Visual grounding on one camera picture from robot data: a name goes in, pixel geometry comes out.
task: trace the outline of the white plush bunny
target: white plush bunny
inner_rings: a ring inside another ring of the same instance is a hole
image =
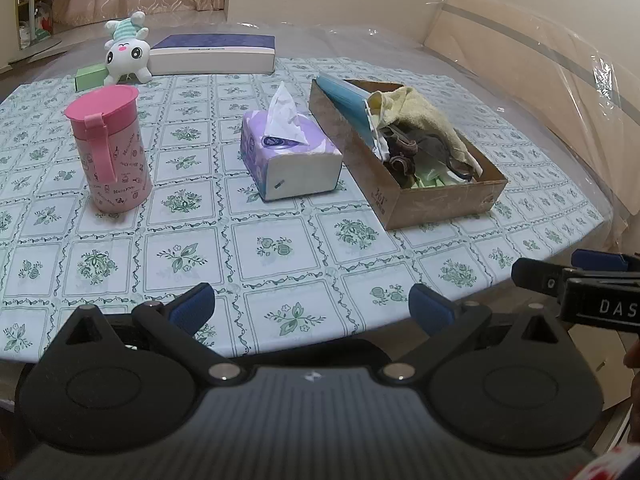
[[[104,44],[108,50],[106,67],[109,75],[104,78],[104,85],[115,85],[121,76],[135,74],[141,83],[151,81],[151,72],[146,67],[151,47],[146,41],[149,29],[142,27],[145,13],[134,12],[126,20],[109,20],[104,28],[113,33],[113,39]]]

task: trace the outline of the tablecloth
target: tablecloth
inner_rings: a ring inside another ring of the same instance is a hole
[[[263,203],[238,153],[242,113],[266,109],[284,81],[309,114],[319,71],[422,92],[509,179],[492,211],[385,232],[346,168],[332,192]],[[121,215],[89,198],[62,113],[79,95],[73,78],[20,86],[0,104],[2,358],[37,361],[79,304],[128,312],[202,281],[216,311],[196,338],[221,354],[337,338],[408,317],[415,282],[456,300],[604,221],[499,110],[446,76],[286,58],[273,75],[164,76],[138,88],[155,187]]]

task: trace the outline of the cup handle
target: cup handle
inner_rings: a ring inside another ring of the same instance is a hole
[[[91,148],[94,158],[95,173],[100,184],[113,184],[117,182],[113,171],[113,161],[109,150],[109,131],[104,124],[102,114],[91,114],[84,117],[86,140]]]

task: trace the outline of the green box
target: green box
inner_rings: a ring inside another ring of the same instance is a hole
[[[87,66],[76,72],[76,92],[96,88],[104,84],[104,78],[109,75],[104,63]]]

